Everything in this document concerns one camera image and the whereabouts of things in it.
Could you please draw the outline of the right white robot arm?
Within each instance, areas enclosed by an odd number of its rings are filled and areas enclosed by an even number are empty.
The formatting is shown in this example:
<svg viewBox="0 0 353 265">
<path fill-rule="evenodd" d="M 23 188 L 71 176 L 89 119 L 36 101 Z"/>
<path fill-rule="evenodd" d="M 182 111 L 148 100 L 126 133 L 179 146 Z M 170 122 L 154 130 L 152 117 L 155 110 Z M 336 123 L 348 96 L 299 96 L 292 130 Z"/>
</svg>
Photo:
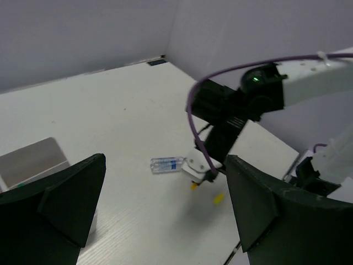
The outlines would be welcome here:
<svg viewBox="0 0 353 265">
<path fill-rule="evenodd" d="M 352 48 L 331 54 L 289 56 L 245 64 L 237 89 L 208 75 L 191 88 L 186 113 L 195 147 L 182 167 L 192 186 L 213 182 L 248 121 L 307 99 L 352 89 Z M 295 186 L 327 196 L 352 175 L 352 127 L 316 145 L 292 177 Z"/>
</svg>

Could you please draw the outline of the yellow tip marker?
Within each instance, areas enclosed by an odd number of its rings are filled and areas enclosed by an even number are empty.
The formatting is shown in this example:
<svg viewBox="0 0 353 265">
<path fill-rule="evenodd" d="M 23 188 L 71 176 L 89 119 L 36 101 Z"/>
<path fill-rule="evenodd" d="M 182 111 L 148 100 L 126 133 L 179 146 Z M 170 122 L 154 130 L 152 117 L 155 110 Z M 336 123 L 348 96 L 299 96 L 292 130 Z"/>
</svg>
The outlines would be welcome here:
<svg viewBox="0 0 353 265">
<path fill-rule="evenodd" d="M 213 202 L 214 202 L 215 204 L 219 204 L 219 203 L 223 200 L 223 198 L 224 198 L 224 194 L 221 193 L 221 194 L 219 194 L 217 197 L 215 197 L 215 199 L 213 200 Z"/>
<path fill-rule="evenodd" d="M 190 188 L 191 190 L 195 190 L 198 186 L 199 185 L 197 183 L 193 183 Z"/>
</svg>

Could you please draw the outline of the clear blue spray bottle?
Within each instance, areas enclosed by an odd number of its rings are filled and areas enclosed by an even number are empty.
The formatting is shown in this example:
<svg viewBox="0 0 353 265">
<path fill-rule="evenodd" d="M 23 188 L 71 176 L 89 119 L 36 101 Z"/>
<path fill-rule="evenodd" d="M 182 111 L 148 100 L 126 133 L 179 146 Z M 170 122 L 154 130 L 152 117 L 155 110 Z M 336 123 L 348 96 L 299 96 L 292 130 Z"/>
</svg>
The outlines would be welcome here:
<svg viewBox="0 0 353 265">
<path fill-rule="evenodd" d="M 152 158 L 150 161 L 150 169 L 153 174 L 179 172 L 184 161 L 184 157 Z"/>
</svg>

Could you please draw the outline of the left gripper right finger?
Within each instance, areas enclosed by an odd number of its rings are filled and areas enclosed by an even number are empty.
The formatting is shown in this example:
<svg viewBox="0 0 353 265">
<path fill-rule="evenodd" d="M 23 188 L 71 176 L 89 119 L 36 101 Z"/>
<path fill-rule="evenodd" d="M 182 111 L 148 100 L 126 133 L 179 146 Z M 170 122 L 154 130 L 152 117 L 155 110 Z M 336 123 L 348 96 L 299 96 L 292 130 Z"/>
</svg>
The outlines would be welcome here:
<svg viewBox="0 0 353 265">
<path fill-rule="evenodd" d="M 352 204 L 294 187 L 235 155 L 226 159 L 226 177 L 250 264 L 352 263 Z"/>
</svg>

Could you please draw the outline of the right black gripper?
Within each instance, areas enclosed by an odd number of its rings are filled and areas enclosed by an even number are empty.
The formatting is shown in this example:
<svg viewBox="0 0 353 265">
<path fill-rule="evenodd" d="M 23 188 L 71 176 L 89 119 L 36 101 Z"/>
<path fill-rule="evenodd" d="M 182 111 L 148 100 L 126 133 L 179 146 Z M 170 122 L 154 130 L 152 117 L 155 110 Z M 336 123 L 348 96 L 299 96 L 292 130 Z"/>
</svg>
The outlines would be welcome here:
<svg viewBox="0 0 353 265">
<path fill-rule="evenodd" d="M 231 118 L 214 125 L 204 141 L 208 155 L 212 159 L 224 163 L 244 127 L 245 120 L 240 118 Z"/>
</svg>

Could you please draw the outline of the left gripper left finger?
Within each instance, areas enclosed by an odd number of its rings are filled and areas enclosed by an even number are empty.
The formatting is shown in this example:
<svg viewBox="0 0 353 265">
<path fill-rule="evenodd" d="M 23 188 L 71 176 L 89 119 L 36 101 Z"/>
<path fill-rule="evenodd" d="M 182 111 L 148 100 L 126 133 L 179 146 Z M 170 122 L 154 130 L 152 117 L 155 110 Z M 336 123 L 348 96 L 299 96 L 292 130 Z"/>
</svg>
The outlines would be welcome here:
<svg viewBox="0 0 353 265">
<path fill-rule="evenodd" d="M 1 264 L 76 264 L 106 172 L 97 153 L 1 194 Z"/>
</svg>

